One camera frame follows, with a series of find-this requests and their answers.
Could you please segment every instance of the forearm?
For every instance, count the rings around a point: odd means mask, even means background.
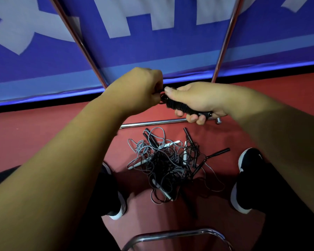
[[[97,98],[0,185],[0,250],[58,249],[84,212],[125,116]]]
[[[314,116],[244,87],[230,96],[226,112],[314,212]]]

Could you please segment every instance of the black baseboard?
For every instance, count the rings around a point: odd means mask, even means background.
[[[282,70],[274,70],[274,71],[264,71],[264,72],[257,72],[257,73],[243,74],[243,75],[233,75],[229,77],[218,77],[216,82],[221,83],[221,84],[231,84],[231,83],[238,83],[238,82],[245,82],[245,81],[261,80],[261,79],[267,79],[267,78],[286,77],[289,75],[300,75],[300,74],[306,74],[306,73],[314,73],[314,65],[282,69]],[[210,82],[211,79],[205,79],[203,81]],[[167,84],[167,86],[177,88],[191,82],[193,81]],[[74,104],[74,103],[81,103],[81,102],[89,102],[95,99],[96,97],[98,97],[100,94],[101,93],[95,93],[95,94],[67,97],[67,98],[61,98],[61,99],[52,99],[52,100],[45,100],[45,101],[0,106],[0,113],[35,109],[35,108],[42,108],[42,107],[49,107],[49,106],[67,105],[67,104]]]

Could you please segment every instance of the jump rope handle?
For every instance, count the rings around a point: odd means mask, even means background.
[[[206,116],[206,119],[209,117],[212,117],[213,112],[198,112],[196,110],[191,109],[188,105],[174,101],[172,99],[169,99],[166,94],[161,95],[161,104],[166,104],[167,108],[171,108],[173,110],[180,110],[187,114],[196,114],[197,116],[204,115]]]

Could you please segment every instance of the person's left hand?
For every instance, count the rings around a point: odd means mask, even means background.
[[[163,74],[160,70],[134,68],[115,80],[101,95],[126,117],[141,113],[160,102]]]

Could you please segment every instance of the person's right arm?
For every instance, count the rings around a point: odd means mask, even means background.
[[[314,116],[236,85],[196,82],[165,92],[194,110],[230,115],[314,212]],[[205,123],[203,115],[186,118]]]

